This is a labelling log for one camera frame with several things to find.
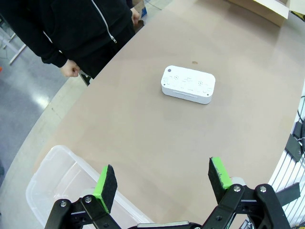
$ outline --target plastic container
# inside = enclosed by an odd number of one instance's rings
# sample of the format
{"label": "plastic container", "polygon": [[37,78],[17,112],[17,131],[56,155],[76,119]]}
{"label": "plastic container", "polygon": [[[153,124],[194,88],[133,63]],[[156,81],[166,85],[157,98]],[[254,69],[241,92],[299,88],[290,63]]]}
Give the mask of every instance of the plastic container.
{"label": "plastic container", "polygon": [[[55,146],[46,155],[26,190],[27,202],[38,221],[45,227],[56,200],[64,198],[75,202],[100,177],[88,163],[65,146]],[[151,223],[146,215],[136,208],[120,192],[116,192],[111,216],[122,229],[138,223]],[[84,229],[94,229],[86,225]]]}

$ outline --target hand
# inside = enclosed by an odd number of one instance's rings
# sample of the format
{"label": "hand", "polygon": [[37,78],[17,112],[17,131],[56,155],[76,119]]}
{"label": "hand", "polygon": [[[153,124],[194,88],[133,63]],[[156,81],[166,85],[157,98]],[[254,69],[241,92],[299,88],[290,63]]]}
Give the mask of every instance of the hand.
{"label": "hand", "polygon": [[61,67],[61,73],[67,77],[77,77],[80,70],[79,66],[70,60],[67,60],[65,65]]}
{"label": "hand", "polygon": [[138,11],[135,10],[135,8],[131,8],[130,9],[132,11],[132,22],[133,22],[133,25],[137,25],[138,24],[138,21],[140,19],[140,14],[138,13]]}

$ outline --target cardboard box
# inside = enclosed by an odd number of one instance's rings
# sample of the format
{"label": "cardboard box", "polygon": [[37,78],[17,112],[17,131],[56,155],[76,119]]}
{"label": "cardboard box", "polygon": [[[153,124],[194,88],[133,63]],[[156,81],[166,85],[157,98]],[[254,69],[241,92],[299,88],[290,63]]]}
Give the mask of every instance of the cardboard box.
{"label": "cardboard box", "polygon": [[305,14],[304,0],[229,0],[278,26],[288,19],[289,11]]}
{"label": "cardboard box", "polygon": [[147,14],[147,10],[143,0],[132,0],[133,7],[138,11],[141,17]]}

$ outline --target beige tabletop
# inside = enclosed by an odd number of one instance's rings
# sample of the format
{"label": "beige tabletop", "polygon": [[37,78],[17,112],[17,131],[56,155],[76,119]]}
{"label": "beige tabletop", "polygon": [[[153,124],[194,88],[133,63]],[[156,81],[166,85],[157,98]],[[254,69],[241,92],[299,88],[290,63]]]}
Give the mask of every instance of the beige tabletop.
{"label": "beige tabletop", "polygon": [[[304,24],[290,17],[279,28],[226,1],[174,1],[101,71],[41,158],[66,145],[99,172],[112,164],[153,221],[203,223],[216,205],[209,157],[254,188],[283,152],[305,72]],[[211,103],[164,95],[168,65],[212,73]]]}

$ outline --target person's left hand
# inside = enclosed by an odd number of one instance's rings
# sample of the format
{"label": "person's left hand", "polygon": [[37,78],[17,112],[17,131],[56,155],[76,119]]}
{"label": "person's left hand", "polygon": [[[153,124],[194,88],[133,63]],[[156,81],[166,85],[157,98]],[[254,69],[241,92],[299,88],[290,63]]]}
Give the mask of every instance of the person's left hand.
{"label": "person's left hand", "polygon": [[131,8],[130,10],[132,11],[132,22],[133,22],[133,25],[137,25],[138,21],[140,19],[140,14],[138,13],[138,11],[135,10],[135,8]]}

